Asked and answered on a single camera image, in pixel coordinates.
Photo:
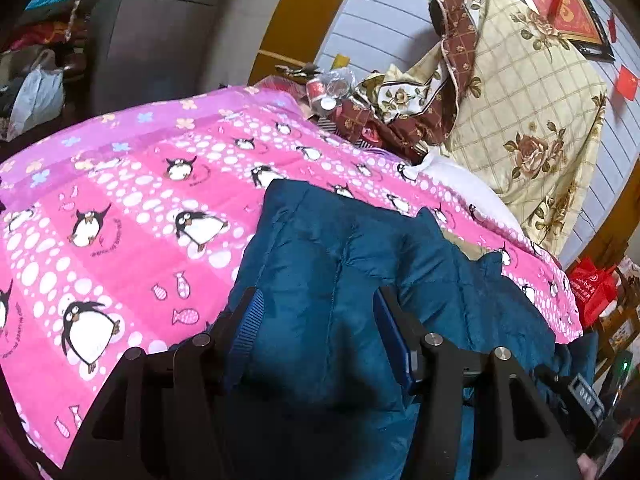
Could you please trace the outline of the dark teal padded jacket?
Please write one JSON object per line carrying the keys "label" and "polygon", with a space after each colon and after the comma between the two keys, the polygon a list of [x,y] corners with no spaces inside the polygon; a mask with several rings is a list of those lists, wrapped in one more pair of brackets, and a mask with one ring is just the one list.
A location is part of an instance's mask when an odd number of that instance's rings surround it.
{"label": "dark teal padded jacket", "polygon": [[[255,287],[264,317],[224,416],[229,479],[402,478],[420,405],[396,382],[373,315],[381,287],[458,348],[508,348],[551,411],[537,366],[575,359],[498,252],[477,259],[442,235],[427,210],[348,202],[302,181],[269,185],[224,310]],[[473,393],[463,393],[453,479],[472,479]]]}

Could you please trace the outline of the pile of colourful clothes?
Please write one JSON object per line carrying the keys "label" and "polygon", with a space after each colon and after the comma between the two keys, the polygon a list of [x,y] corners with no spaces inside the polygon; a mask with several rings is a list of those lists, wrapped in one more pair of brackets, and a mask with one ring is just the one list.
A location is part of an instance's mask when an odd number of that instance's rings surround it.
{"label": "pile of colourful clothes", "polygon": [[50,49],[64,72],[64,105],[72,116],[88,86],[89,21],[98,0],[29,0],[1,32],[1,140],[6,142],[12,105],[38,54]]}

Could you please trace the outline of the wooden shelf rack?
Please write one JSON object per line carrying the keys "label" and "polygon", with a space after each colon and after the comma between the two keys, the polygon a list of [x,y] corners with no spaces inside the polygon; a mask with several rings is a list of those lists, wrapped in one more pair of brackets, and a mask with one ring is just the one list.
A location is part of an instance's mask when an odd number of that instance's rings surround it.
{"label": "wooden shelf rack", "polygon": [[615,306],[599,318],[598,360],[613,359],[639,335],[639,265],[623,256],[614,270],[617,285]]}

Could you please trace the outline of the red plastic bag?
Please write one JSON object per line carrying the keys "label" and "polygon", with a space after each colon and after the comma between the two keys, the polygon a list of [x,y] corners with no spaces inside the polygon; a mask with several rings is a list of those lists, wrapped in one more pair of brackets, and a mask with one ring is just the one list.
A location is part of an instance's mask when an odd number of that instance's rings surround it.
{"label": "red plastic bag", "polygon": [[589,258],[582,258],[568,274],[583,328],[589,328],[600,314],[617,300],[616,266],[599,268]]}

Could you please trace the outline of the pink penguin print bedsheet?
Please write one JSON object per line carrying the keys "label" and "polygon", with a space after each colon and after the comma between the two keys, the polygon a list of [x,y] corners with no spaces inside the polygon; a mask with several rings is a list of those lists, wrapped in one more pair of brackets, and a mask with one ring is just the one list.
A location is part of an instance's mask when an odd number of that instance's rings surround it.
{"label": "pink penguin print bedsheet", "polygon": [[308,122],[286,93],[232,87],[91,118],[1,167],[1,366],[23,426],[62,464],[131,347],[166,350],[226,303],[266,188],[293,179],[421,209],[503,274],[560,344],[582,334],[565,273],[426,174]]}

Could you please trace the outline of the white pillow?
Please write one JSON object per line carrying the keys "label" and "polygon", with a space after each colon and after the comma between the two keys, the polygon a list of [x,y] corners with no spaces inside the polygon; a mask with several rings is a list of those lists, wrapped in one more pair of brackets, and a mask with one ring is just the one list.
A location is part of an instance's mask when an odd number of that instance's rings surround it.
{"label": "white pillow", "polygon": [[466,206],[474,206],[484,219],[516,235],[524,234],[518,219],[502,199],[483,180],[456,162],[436,154],[427,154],[416,169],[434,183],[440,183],[455,192]]}

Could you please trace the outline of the cream floral checked quilt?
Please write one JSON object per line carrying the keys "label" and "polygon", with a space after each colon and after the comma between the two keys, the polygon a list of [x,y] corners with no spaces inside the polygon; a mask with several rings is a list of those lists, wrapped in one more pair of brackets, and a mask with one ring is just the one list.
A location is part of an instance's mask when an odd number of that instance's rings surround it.
{"label": "cream floral checked quilt", "polygon": [[452,159],[484,181],[524,233],[562,252],[596,168],[606,85],[520,0],[431,0],[434,47],[358,84],[341,132],[371,131],[418,164]]}

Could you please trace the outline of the white plastic bag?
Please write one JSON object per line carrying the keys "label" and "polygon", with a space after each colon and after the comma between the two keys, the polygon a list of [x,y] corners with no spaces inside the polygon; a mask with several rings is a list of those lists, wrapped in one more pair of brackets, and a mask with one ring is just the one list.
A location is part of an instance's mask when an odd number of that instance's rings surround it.
{"label": "white plastic bag", "polygon": [[42,50],[17,91],[6,127],[6,142],[58,117],[64,105],[63,80],[64,72],[56,67],[54,52]]}

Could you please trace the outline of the red lidded jar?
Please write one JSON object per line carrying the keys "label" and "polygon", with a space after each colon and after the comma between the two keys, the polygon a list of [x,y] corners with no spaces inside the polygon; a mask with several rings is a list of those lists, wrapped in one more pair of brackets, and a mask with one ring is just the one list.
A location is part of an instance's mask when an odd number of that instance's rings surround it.
{"label": "red lidded jar", "polygon": [[336,99],[329,96],[326,85],[319,78],[306,83],[306,95],[311,109],[319,116],[330,114],[336,107]]}

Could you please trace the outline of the grey wardrobe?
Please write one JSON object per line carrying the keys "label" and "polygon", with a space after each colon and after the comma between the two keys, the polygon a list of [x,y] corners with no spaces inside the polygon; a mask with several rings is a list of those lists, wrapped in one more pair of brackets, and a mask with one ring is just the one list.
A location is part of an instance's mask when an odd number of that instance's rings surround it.
{"label": "grey wardrobe", "polygon": [[88,111],[247,84],[279,0],[99,0]]}

